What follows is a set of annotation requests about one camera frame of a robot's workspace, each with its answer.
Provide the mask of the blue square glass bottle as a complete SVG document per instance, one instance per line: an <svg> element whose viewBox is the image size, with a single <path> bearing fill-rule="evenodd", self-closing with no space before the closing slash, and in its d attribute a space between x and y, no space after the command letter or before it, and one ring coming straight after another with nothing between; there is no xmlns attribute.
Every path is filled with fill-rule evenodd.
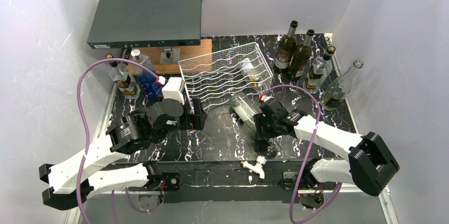
<svg viewBox="0 0 449 224"><path fill-rule="evenodd" d="M132 61L137 62L151 70L153 73L156 73L149 56L142 53L139 49L133 49L130 52L130 55ZM162 91L162 86L157 83L157 79L151 73L134 64L130 64L130 67L134 71L141 88L146 94L146 97L153 102L157 102L157 97L161 95Z"/></svg>

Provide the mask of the clear bottle copper cap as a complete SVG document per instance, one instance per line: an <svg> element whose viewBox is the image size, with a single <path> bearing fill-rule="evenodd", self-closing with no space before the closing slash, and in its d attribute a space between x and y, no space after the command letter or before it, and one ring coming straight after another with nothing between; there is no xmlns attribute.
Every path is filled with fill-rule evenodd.
<svg viewBox="0 0 449 224"><path fill-rule="evenodd" d="M268 80L268 72L258 58L246 57L238 62L239 71L250 87L262 90Z"/></svg>

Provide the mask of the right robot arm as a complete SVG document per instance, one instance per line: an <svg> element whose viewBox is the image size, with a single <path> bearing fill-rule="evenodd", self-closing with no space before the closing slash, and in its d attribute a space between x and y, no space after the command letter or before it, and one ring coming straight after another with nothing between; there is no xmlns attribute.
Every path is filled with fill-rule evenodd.
<svg viewBox="0 0 449 224"><path fill-rule="evenodd" d="M259 140L289 135L309 140L339 156L339 159L308 161L300 178L302 187L346 183L368 195L378 196L400 169L382 137L375 132L362 135L317 122L301 110L288 111L273 97L263 97L260 109L254 115Z"/></svg>

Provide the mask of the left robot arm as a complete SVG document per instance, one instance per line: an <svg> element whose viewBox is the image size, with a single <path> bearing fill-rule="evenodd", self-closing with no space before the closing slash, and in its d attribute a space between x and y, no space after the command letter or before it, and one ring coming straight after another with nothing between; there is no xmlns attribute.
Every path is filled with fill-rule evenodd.
<svg viewBox="0 0 449 224"><path fill-rule="evenodd" d="M39 167L40 180L49 187L42 192L43 204L69 210L93 196L129 187L163 191L173 173L162 173L155 161L105 170L109 164L152 144L175 131L202 130L207 118L199 98L192 104L162 99L150 107L136 109L111 124L103 134L60 164Z"/></svg>

